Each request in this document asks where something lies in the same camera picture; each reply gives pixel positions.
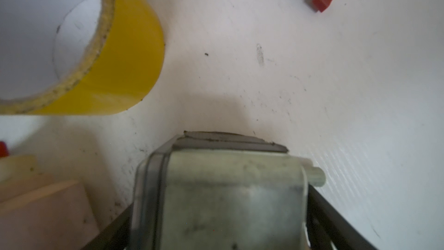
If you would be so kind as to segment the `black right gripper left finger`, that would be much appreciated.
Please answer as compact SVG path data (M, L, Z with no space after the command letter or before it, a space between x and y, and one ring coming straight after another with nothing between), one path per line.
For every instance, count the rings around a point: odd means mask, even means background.
M98 236L87 243L82 250L124 250L128 247L131 234L133 204L129 205Z

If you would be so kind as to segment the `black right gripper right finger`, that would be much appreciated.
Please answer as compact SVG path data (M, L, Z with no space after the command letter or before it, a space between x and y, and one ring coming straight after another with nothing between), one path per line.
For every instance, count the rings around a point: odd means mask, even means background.
M376 250L312 185L306 229L312 250Z

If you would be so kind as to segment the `pink pencil sharpener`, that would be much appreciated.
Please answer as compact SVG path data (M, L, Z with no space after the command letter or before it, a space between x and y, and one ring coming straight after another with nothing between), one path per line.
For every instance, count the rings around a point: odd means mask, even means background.
M79 250L99 234L83 184L56 182L1 142L1 249Z

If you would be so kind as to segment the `green pencil sharpener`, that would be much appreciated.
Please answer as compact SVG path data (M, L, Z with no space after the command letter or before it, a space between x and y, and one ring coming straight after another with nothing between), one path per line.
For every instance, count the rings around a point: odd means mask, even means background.
M324 171L274 142L187 131L135 174L131 250L304 250L308 188Z

